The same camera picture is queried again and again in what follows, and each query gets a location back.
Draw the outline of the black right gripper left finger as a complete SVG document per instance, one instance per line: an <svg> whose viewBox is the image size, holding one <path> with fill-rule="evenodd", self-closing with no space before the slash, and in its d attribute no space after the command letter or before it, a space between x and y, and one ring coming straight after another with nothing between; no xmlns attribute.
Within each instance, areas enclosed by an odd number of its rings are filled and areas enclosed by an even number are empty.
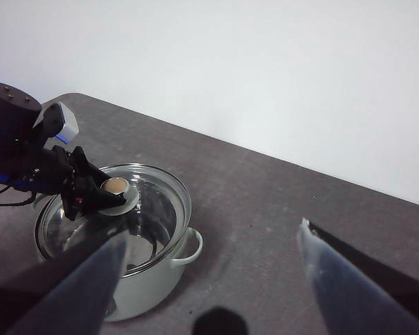
<svg viewBox="0 0 419 335"><path fill-rule="evenodd" d="M97 334L124 267L126 233L92 237L0 283L0 334Z"/></svg>

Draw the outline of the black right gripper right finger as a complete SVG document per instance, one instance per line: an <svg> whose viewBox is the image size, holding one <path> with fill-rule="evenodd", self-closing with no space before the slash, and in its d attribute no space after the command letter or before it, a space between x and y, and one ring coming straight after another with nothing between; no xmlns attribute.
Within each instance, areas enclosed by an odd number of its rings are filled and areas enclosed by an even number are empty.
<svg viewBox="0 0 419 335"><path fill-rule="evenodd" d="M419 334L419 280L306 218L297 240L329 334Z"/></svg>

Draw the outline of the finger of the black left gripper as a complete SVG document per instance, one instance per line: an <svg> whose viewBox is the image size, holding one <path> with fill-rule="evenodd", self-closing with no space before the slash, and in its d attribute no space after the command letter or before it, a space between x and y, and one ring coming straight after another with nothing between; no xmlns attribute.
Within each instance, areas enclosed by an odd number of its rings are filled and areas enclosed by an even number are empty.
<svg viewBox="0 0 419 335"><path fill-rule="evenodd" d="M76 189L71 196L71 214L74 216L85 215L123 204L125 204L125 199L122 195L115 195L100 188Z"/></svg>
<svg viewBox="0 0 419 335"><path fill-rule="evenodd" d="M109 176L87 160L84 150L80 146L74 148L74 163L77 175L90 177L95 184L103 184Z"/></svg>

